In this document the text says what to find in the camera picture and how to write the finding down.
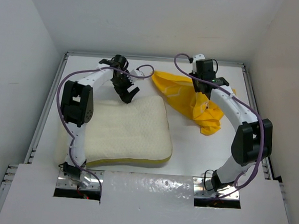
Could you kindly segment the cream foam pillow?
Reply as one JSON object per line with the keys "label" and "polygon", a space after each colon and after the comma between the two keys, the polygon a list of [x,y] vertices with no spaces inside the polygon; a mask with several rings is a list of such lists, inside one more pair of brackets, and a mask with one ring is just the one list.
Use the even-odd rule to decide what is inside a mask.
{"label": "cream foam pillow", "polygon": [[88,167],[164,165],[173,153],[164,100],[153,95],[129,104],[95,101],[85,129],[84,151]]}

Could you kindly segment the yellow printed pillowcase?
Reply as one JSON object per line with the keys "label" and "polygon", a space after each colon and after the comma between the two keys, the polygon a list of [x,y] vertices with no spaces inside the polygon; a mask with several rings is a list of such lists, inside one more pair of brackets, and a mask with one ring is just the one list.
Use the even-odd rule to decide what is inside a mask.
{"label": "yellow printed pillowcase", "polygon": [[221,129],[224,113],[205,94],[195,92],[190,78],[155,71],[152,81],[173,109],[200,126],[201,134],[209,136]]}

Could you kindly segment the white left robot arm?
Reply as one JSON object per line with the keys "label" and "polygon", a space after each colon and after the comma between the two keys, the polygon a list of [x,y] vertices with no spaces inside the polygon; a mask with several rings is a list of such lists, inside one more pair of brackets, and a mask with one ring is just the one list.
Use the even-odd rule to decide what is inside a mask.
{"label": "white left robot arm", "polygon": [[128,70],[129,62],[122,55],[102,59],[93,70],[82,71],[87,76],[73,81],[68,76],[60,83],[57,91],[57,108],[62,125],[69,134],[67,156],[62,164],[63,174],[79,188],[90,183],[99,183],[99,178],[86,169],[84,136],[87,124],[94,115],[94,91],[110,81],[115,92],[124,103],[130,103],[139,92],[134,86],[144,79],[139,68]]}

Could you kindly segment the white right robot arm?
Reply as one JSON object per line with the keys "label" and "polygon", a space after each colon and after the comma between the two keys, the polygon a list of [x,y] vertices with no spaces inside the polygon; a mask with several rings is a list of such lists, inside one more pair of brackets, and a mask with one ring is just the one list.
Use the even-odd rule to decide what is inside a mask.
{"label": "white right robot arm", "polygon": [[251,176],[243,184],[247,186],[256,177],[261,161],[271,154],[273,125],[239,100],[225,78],[216,76],[219,67],[216,60],[197,54],[193,57],[192,67],[195,91],[215,103],[235,130],[230,157],[213,172],[205,189],[212,193],[228,185],[239,189],[238,179],[253,166]]}

